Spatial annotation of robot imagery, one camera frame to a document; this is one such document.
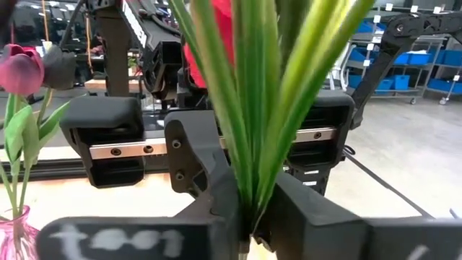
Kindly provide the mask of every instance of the screw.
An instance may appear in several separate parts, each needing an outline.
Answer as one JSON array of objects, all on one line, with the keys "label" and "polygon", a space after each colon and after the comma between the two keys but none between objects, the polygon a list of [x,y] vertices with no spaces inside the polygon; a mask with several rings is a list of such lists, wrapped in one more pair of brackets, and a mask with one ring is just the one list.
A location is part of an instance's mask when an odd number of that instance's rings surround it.
[{"label": "screw", "polygon": [[143,148],[143,152],[144,153],[151,153],[154,149],[152,148],[152,146],[150,145],[147,145]]},{"label": "screw", "polygon": [[119,149],[119,148],[112,148],[112,150],[110,151],[110,153],[114,156],[119,156],[122,154],[122,151]]},{"label": "screw", "polygon": [[183,179],[185,178],[185,175],[183,174],[183,172],[181,170],[179,170],[178,172],[176,172],[175,174],[175,179],[177,181],[182,181]]},{"label": "screw", "polygon": [[172,146],[173,146],[173,148],[178,149],[178,148],[181,147],[181,142],[179,140],[175,139],[175,140],[172,141]]}]

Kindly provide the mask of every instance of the pink tulip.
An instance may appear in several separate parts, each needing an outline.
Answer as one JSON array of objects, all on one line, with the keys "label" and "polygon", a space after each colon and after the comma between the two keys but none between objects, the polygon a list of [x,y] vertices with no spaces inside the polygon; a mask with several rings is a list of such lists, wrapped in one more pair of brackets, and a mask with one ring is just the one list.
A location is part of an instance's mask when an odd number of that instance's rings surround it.
[{"label": "pink tulip", "polygon": [[44,69],[42,59],[35,50],[25,50],[8,44],[0,56],[0,86],[6,92],[28,96],[40,89]]}]

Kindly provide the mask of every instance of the tulip stem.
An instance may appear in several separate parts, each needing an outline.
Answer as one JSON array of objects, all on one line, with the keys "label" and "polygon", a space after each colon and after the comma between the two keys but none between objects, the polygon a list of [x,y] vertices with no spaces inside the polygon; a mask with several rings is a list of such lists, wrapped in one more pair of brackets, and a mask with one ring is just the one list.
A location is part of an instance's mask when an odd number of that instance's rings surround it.
[{"label": "tulip stem", "polygon": [[40,107],[40,111],[38,112],[38,117],[37,117],[37,126],[40,128],[42,125],[42,119],[43,116],[45,115],[46,107],[48,106],[48,103],[51,99],[51,93],[53,90],[49,87],[46,89],[45,96],[43,97],[42,105]]}]

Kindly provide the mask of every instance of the gray floor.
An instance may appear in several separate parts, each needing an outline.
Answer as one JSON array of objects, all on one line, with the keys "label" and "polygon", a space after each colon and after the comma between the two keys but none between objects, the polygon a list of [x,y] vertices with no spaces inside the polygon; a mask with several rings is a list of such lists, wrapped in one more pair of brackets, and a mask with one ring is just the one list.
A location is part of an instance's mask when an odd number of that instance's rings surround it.
[{"label": "gray floor", "polygon": [[[59,93],[51,108],[82,94],[84,90]],[[1,114],[5,105],[6,98],[0,97]],[[420,99],[409,105],[408,100],[371,100],[364,118],[346,142],[356,150],[355,157],[361,163],[436,217],[448,217],[449,208],[462,207],[458,164],[462,159],[462,103],[450,101],[442,106],[438,100]],[[48,144],[66,145],[61,133]],[[345,194],[364,196],[362,203],[374,204],[371,191],[382,188],[368,178],[351,162],[342,162],[332,171],[327,194],[345,206],[349,203]],[[388,209],[392,212],[397,207],[406,205],[393,200],[380,207],[381,212],[362,215],[386,216]]]}]

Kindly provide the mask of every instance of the glass vase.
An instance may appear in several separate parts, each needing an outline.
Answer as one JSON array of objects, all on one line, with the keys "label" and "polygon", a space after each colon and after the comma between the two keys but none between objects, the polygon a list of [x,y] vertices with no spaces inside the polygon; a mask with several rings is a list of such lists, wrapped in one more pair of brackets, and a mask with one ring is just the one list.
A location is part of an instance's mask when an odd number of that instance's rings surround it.
[{"label": "glass vase", "polygon": [[38,230],[27,224],[30,208],[24,206],[22,215],[12,219],[12,209],[5,211],[0,219],[0,259],[38,260],[35,238]]}]

